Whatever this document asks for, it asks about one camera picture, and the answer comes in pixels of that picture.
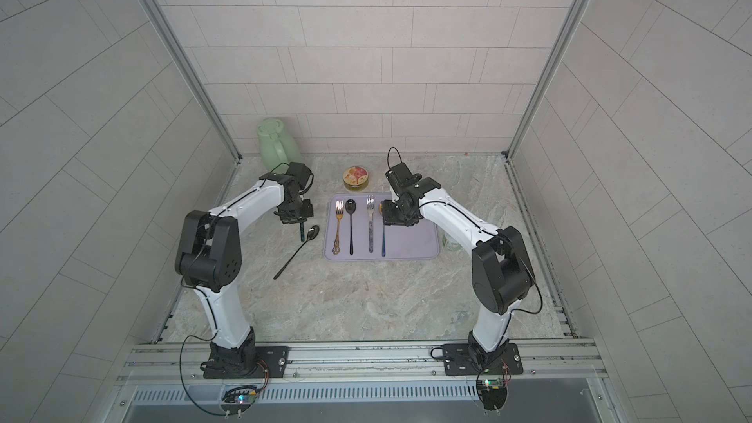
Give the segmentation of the iridescent spoon blue handle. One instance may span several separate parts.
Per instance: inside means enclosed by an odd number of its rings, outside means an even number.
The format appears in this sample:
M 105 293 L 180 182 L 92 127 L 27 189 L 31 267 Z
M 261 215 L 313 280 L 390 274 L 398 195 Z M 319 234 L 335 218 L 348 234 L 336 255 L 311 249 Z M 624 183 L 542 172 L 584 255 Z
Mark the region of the iridescent spoon blue handle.
M 379 204 L 379 213 L 381 217 L 381 257 L 386 258 L 387 255 L 387 240 L 386 240 L 386 221 L 385 221 L 385 208 L 384 208 L 384 201 L 380 202 Z

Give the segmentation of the silver fork patterned handle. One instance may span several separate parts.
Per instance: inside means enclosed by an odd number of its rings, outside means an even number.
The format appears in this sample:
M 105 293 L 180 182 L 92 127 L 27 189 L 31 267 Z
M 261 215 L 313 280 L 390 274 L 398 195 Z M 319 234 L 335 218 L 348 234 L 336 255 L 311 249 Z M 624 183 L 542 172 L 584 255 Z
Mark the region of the silver fork patterned handle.
M 368 197 L 366 199 L 366 209 L 368 215 L 368 251 L 370 254 L 374 252 L 374 213 L 375 213 L 375 199 Z

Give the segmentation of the gold ornate fork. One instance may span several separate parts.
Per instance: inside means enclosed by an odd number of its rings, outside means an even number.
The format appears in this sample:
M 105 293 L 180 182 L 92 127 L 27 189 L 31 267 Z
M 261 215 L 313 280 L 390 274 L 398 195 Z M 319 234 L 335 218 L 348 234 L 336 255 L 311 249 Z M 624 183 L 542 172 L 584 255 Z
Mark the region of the gold ornate fork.
M 332 247 L 332 254 L 335 256 L 337 256 L 341 252 L 340 226 L 341 226 L 342 218 L 344 217 L 344 212 L 345 212 L 345 201 L 337 200 L 335 203 L 335 217 L 336 217 L 335 238 L 334 238 L 333 247 Z

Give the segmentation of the black spoon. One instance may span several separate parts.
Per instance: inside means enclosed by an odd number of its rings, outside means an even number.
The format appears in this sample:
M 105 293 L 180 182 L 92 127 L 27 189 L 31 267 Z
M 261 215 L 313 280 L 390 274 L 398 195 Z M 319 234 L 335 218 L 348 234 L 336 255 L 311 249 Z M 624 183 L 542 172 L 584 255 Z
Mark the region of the black spoon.
M 348 199 L 345 204 L 345 210 L 350 219 L 349 254 L 352 256 L 354 254 L 354 213 L 356 212 L 356 200 Z
M 297 254 L 299 254 L 299 252 L 301 252 L 301 250 L 305 247 L 305 245 L 307 245 L 307 244 L 311 243 L 311 241 L 315 240 L 315 238 L 319 235 L 319 232 L 320 232 L 320 226 L 319 225 L 313 225 L 312 227 L 310 227 L 307 230 L 307 234 L 305 235 L 304 242 L 301 244 L 301 246 L 299 246 L 299 248 L 297 248 L 297 250 L 295 250 L 295 253 L 289 258 L 289 260 L 287 260 L 287 262 L 285 262 L 285 264 L 283 264 L 282 268 L 280 268 L 280 270 L 278 270 L 278 272 L 276 272 L 276 274 L 273 276 L 274 280 L 277 280 L 283 274 L 283 272 L 287 269 L 287 267 L 289 266 L 289 264 L 291 264 L 292 260 L 294 260 L 295 256 L 297 256 Z

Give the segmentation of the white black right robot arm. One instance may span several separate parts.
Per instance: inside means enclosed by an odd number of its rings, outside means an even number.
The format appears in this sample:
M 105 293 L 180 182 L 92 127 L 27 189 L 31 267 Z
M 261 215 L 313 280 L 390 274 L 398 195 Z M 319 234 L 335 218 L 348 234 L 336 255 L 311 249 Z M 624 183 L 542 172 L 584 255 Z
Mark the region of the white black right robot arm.
M 385 225 L 411 227 L 431 221 L 468 252 L 473 291 L 481 303 L 469 344 L 491 354 L 508 340 L 512 312 L 537 280 L 521 233 L 483 221 L 456 202 L 438 182 L 399 163 L 385 176 L 392 198 L 384 202 Z

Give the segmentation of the green plastic jug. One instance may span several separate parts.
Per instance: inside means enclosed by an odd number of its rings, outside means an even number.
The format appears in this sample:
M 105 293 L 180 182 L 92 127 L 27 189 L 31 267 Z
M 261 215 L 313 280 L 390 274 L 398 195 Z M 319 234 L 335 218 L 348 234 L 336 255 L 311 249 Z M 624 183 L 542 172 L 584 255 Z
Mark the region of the green plastic jug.
M 264 119 L 257 127 L 260 156 L 270 172 L 283 172 L 290 163 L 302 163 L 302 153 L 281 119 Z

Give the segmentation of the round gold tea tin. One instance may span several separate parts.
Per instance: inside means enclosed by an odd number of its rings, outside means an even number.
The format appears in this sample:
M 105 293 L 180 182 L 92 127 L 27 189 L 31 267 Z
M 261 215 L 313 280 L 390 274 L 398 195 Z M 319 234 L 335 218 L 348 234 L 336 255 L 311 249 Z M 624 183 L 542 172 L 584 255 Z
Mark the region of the round gold tea tin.
M 350 191 L 360 191 L 368 186 L 369 172 L 363 166 L 351 166 L 343 173 L 343 182 Z

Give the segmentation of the circuit board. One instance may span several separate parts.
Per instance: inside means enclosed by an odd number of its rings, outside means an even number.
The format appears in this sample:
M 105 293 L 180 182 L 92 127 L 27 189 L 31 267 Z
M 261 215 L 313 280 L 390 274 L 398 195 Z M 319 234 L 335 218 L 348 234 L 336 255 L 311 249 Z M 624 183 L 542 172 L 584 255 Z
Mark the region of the circuit board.
M 477 378 L 476 392 L 485 411 L 500 411 L 508 397 L 508 380 L 506 378 Z
M 253 385 L 229 389 L 222 397 L 226 405 L 253 405 L 258 397 L 258 388 Z

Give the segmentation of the left circuit board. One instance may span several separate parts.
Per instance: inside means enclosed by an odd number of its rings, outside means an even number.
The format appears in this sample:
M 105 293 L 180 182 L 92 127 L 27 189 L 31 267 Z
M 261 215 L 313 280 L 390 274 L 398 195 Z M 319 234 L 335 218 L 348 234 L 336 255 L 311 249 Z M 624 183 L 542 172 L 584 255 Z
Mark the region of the left circuit board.
M 229 389 L 222 397 L 226 405 L 253 405 L 258 397 L 258 388 L 253 385 Z

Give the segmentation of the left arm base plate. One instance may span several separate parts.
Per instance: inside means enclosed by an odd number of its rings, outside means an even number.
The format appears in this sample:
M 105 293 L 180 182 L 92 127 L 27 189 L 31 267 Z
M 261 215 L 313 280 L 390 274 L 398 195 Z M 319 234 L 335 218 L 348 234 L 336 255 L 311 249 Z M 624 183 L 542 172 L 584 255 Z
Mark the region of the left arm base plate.
M 284 346 L 225 349 L 211 343 L 210 358 L 200 368 L 205 379 L 282 378 L 289 352 Z

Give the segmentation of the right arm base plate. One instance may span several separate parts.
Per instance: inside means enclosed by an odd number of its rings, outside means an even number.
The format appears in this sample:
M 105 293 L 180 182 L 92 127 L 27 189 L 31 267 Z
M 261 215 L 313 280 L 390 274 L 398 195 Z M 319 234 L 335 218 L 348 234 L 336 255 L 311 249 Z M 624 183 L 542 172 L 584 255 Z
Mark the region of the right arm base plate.
M 442 362 L 448 376 L 476 376 L 524 373 L 521 356 L 516 344 L 509 341 L 494 352 L 486 352 L 480 345 L 448 343 L 440 346 L 440 354 L 434 360 Z

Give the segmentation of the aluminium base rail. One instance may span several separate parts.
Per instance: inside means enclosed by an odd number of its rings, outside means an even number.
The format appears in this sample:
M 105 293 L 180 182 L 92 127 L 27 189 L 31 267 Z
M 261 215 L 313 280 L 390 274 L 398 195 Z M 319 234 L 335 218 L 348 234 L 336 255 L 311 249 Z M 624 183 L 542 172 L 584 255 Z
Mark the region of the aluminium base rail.
M 260 343 L 257 347 L 289 347 L 284 376 L 273 384 L 366 381 L 471 380 L 475 376 L 448 376 L 433 356 L 440 346 L 464 340 L 391 342 Z M 514 339 L 524 373 L 517 379 L 604 378 L 606 366 L 591 339 Z M 210 358 L 203 343 L 141 345 L 128 354 L 115 375 L 117 385 L 205 384 L 200 366 Z

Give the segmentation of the aluminium corner post left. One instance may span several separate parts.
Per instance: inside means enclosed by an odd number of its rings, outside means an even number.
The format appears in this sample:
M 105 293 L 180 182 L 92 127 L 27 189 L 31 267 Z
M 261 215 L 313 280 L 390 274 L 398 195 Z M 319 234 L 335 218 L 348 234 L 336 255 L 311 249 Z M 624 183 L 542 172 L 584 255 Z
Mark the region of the aluminium corner post left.
M 148 19 L 150 20 L 151 24 L 153 25 L 156 34 L 158 35 L 158 37 L 160 37 L 160 40 L 164 44 L 164 47 L 166 47 L 166 50 L 168 50 L 168 53 L 170 53 L 170 56 L 172 57 L 172 60 L 174 60 L 174 64 L 176 65 L 178 72 L 185 80 L 188 88 L 192 92 L 194 98 L 197 100 L 199 106 L 205 112 L 205 114 L 219 133 L 219 137 L 221 138 L 224 146 L 228 149 L 233 160 L 235 160 L 235 164 L 238 165 L 242 161 L 243 156 L 239 152 L 225 124 L 221 120 L 221 117 L 217 112 L 217 108 L 215 107 L 215 105 L 213 105 L 209 94 L 207 94 L 207 91 L 205 90 L 202 82 L 200 82 L 199 76 L 190 63 L 187 54 L 178 42 L 178 39 L 174 31 L 172 30 L 172 27 L 168 23 L 166 15 L 160 7 L 160 4 L 157 0 L 138 0 L 138 2 L 147 15 Z

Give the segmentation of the aluminium corner post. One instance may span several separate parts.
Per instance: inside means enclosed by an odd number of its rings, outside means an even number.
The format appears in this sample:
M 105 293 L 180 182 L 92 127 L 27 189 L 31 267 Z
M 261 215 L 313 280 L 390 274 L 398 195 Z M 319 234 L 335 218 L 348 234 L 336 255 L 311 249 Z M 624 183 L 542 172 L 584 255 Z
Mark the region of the aluminium corner post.
M 542 100 L 544 100 L 546 90 L 548 90 L 548 86 L 550 86 L 555 76 L 555 72 L 563 60 L 565 52 L 575 35 L 577 26 L 581 23 L 583 16 L 585 15 L 585 11 L 587 10 L 590 1 L 591 0 L 573 1 L 558 36 L 556 37 L 556 41 L 554 41 L 550 56 L 548 57 L 539 81 L 534 88 L 529 104 L 520 121 L 520 125 L 512 138 L 510 146 L 505 152 L 503 152 L 503 156 L 505 156 L 508 161 L 511 161 L 519 151 L 523 139 L 536 115 L 536 111 L 538 111 L 538 108 L 542 104 Z
M 168 53 L 170 53 L 170 56 L 172 57 L 172 60 L 174 60 L 174 64 L 176 65 L 178 72 L 185 80 L 188 88 L 192 92 L 194 98 L 197 100 L 199 106 L 205 112 L 205 114 L 219 133 L 219 137 L 221 138 L 224 146 L 228 149 L 233 160 L 235 160 L 235 164 L 238 165 L 242 161 L 243 156 L 239 152 L 225 124 L 221 120 L 221 117 L 217 112 L 217 108 L 215 107 L 215 105 L 213 105 L 209 94 L 207 94 L 207 91 L 205 90 L 202 82 L 200 82 L 199 76 L 190 63 L 187 54 L 178 42 L 178 39 L 174 31 L 172 30 L 172 27 L 168 23 L 166 15 L 160 7 L 160 4 L 157 0 L 138 0 L 138 2 L 147 15 L 148 19 L 150 20 L 151 24 L 153 25 L 156 34 L 158 35 L 158 37 L 160 37 L 160 40 L 164 44 L 164 47 L 166 47 L 166 50 L 168 50 Z

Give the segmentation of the aluminium corner post right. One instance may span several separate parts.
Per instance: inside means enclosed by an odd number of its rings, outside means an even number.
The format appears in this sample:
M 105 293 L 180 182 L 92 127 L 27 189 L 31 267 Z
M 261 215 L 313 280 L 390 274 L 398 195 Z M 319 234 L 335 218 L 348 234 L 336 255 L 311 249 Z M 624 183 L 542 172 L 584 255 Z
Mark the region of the aluminium corner post right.
M 546 90 L 548 90 L 548 86 L 550 86 L 555 76 L 555 72 L 563 60 L 565 52 L 575 35 L 577 26 L 581 23 L 583 16 L 585 15 L 585 11 L 587 10 L 590 1 L 591 0 L 573 1 L 558 36 L 556 37 L 556 41 L 554 41 L 550 56 L 548 57 L 539 81 L 534 88 L 529 104 L 520 121 L 520 125 L 512 138 L 510 146 L 505 152 L 503 152 L 503 156 L 505 156 L 508 161 L 511 161 L 519 151 L 523 139 L 536 115 L 536 111 L 538 111 L 538 108 L 542 104 L 542 100 L 544 100 Z

